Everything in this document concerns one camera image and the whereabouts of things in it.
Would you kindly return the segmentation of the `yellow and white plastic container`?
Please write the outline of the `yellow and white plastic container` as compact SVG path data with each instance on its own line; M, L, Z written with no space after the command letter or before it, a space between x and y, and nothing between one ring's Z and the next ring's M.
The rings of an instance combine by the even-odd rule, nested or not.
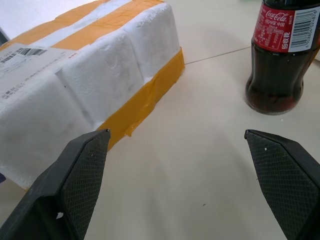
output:
M99 126L99 130L110 129L109 150L123 137L132 136L133 131L178 81L184 69L184 55L183 50L180 49L149 82L144 84L133 97Z

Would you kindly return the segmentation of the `white foam block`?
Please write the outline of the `white foam block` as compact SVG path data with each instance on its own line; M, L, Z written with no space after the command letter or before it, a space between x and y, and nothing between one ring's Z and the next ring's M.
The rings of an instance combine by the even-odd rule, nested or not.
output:
M0 108L0 174L28 189L72 139L95 131L181 48L162 0L97 0L0 46L75 50Z

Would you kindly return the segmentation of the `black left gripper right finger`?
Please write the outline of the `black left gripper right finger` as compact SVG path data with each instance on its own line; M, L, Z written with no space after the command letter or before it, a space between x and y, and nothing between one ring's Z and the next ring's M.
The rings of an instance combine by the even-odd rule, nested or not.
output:
M320 240L320 163L298 142L247 129L262 194L287 240Z

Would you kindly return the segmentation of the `white shipping label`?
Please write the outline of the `white shipping label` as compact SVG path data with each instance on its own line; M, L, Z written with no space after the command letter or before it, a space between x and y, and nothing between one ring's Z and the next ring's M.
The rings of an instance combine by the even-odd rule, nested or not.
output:
M0 50L0 108L19 97L34 78L52 70L75 50L13 43Z

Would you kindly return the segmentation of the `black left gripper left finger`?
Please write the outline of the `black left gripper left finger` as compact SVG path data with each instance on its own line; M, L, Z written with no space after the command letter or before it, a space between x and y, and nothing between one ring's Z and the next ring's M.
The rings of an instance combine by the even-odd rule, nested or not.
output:
M108 129L71 140L0 227L0 240L84 240L102 185Z

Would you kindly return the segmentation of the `cola bottle red label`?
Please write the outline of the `cola bottle red label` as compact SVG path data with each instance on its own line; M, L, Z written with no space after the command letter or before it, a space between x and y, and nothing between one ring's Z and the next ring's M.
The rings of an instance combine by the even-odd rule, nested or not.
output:
M251 39L247 104L267 115L292 110L319 51L320 0L262 0Z

